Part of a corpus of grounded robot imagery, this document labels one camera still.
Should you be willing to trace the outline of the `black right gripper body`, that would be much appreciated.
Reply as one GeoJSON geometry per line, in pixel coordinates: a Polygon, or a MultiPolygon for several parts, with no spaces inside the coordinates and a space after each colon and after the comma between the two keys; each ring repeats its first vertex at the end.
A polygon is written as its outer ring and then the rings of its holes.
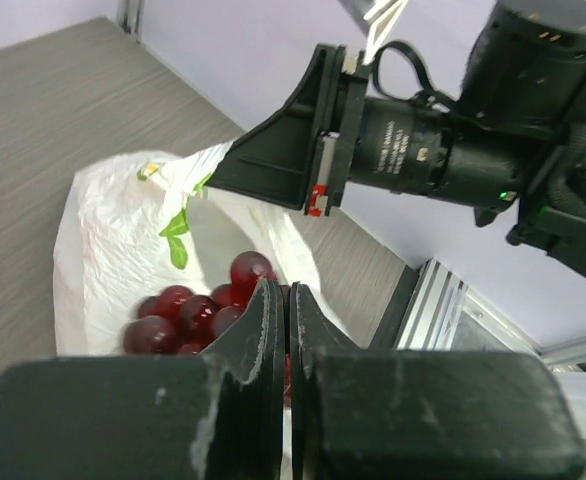
{"type": "Polygon", "coordinates": [[[460,117],[454,101],[432,86],[417,52],[394,49],[412,64],[420,91],[408,100],[383,92],[380,53],[369,67],[337,74],[339,128],[318,135],[316,154],[329,156],[328,176],[311,184],[305,214],[329,214],[348,182],[469,206],[477,217],[508,209],[525,186],[524,144],[460,117]],[[368,82],[378,97],[365,96],[368,82]]]}

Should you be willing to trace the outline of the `dark purple grape bunch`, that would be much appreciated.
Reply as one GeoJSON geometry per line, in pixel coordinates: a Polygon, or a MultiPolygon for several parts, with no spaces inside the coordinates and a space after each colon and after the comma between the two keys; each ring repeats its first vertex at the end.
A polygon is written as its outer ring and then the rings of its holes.
{"type": "Polygon", "coordinates": [[[201,353],[245,313],[262,278],[277,279],[270,260],[256,251],[245,251],[232,261],[230,281],[209,294],[176,284],[143,298],[123,328],[122,350],[137,355],[201,353]]]}

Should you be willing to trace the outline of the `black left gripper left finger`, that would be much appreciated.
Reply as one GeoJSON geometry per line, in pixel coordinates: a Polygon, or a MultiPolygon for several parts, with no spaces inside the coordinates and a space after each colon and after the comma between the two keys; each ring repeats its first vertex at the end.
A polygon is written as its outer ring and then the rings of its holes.
{"type": "Polygon", "coordinates": [[[261,281],[196,356],[68,357],[0,373],[0,479],[276,479],[284,299],[261,281]]]}

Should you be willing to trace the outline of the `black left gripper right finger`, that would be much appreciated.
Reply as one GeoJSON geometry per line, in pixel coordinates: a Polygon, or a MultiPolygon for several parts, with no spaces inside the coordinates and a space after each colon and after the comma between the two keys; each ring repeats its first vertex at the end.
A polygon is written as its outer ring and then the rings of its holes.
{"type": "Polygon", "coordinates": [[[502,351],[362,349],[310,289],[289,294],[296,479],[578,479],[558,382],[502,351]]]}

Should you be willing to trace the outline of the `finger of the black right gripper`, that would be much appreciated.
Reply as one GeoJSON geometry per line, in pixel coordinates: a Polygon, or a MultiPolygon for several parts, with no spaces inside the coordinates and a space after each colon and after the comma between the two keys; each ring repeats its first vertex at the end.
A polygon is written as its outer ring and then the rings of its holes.
{"type": "Polygon", "coordinates": [[[331,127],[343,46],[319,44],[283,106],[232,143],[207,185],[289,209],[304,207],[318,135],[331,127]]]}

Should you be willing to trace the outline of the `white lemon print plastic bag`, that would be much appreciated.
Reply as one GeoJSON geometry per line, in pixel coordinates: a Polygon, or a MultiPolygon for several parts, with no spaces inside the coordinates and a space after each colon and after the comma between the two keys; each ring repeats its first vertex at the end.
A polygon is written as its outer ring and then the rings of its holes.
{"type": "Polygon", "coordinates": [[[54,247],[54,325],[60,355],[106,355],[136,296],[182,284],[209,292],[243,245],[272,258],[287,281],[308,285],[334,326],[309,246],[282,208],[207,181],[228,147],[189,157],[122,154],[74,176],[54,247]]]}

